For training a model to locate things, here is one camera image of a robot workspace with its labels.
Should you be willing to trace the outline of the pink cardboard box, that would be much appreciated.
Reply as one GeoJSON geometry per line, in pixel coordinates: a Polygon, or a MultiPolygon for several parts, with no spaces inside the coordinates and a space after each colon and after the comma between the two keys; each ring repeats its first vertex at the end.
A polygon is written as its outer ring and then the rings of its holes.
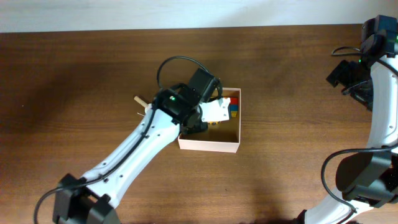
{"type": "Polygon", "coordinates": [[[178,144],[180,149],[196,151],[230,152],[236,153],[241,137],[241,89],[223,88],[223,96],[239,98],[239,111],[235,118],[209,126],[203,133],[180,135],[178,144]]]}

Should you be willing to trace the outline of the orange rubber dinosaur toy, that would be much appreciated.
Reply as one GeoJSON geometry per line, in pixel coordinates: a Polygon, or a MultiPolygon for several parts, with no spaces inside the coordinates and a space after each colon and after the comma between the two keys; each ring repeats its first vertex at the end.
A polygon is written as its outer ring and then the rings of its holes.
{"type": "Polygon", "coordinates": [[[209,126],[215,126],[215,125],[218,125],[218,124],[222,123],[222,121],[209,121],[207,123],[208,123],[209,126]]]}

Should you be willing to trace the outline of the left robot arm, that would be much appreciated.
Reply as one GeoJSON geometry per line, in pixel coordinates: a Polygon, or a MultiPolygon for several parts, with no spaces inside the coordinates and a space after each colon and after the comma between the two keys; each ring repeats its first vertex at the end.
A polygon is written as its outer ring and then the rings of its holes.
{"type": "Polygon", "coordinates": [[[161,88],[137,128],[79,179],[67,174],[55,194],[54,223],[119,223],[116,208],[146,165],[185,129],[201,122],[200,103],[222,92],[219,78],[199,68],[188,83],[161,88]]]}

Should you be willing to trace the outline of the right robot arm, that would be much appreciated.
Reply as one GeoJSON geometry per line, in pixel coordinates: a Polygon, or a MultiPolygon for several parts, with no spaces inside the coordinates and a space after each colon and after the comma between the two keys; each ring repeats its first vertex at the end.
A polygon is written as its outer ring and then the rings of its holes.
{"type": "Polygon", "coordinates": [[[371,111],[371,130],[365,148],[337,151],[325,159],[322,174],[334,157],[347,155],[336,170],[335,189],[322,176],[328,195],[294,223],[352,223],[361,213],[397,203],[397,19],[378,15],[367,20],[359,48],[339,47],[331,54],[359,57],[342,60],[326,80],[342,85],[343,95],[371,111]]]}

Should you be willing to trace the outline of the wooden pig rattle drum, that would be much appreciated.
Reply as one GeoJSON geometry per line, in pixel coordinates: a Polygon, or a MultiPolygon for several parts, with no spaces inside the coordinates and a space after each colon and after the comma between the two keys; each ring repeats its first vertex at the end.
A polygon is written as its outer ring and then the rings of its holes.
{"type": "Polygon", "coordinates": [[[147,103],[144,99],[142,99],[140,96],[135,96],[134,100],[139,103],[143,108],[144,108],[144,113],[142,114],[142,116],[146,115],[147,112],[152,108],[152,104],[151,103],[147,103]]]}

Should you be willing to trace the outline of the colourful puzzle cube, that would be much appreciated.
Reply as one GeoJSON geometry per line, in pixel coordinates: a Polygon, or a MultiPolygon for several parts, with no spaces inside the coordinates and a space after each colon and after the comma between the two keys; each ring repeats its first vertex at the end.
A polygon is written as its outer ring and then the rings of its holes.
{"type": "Polygon", "coordinates": [[[237,97],[230,98],[229,110],[231,112],[231,117],[235,118],[239,111],[239,98],[237,97]]]}

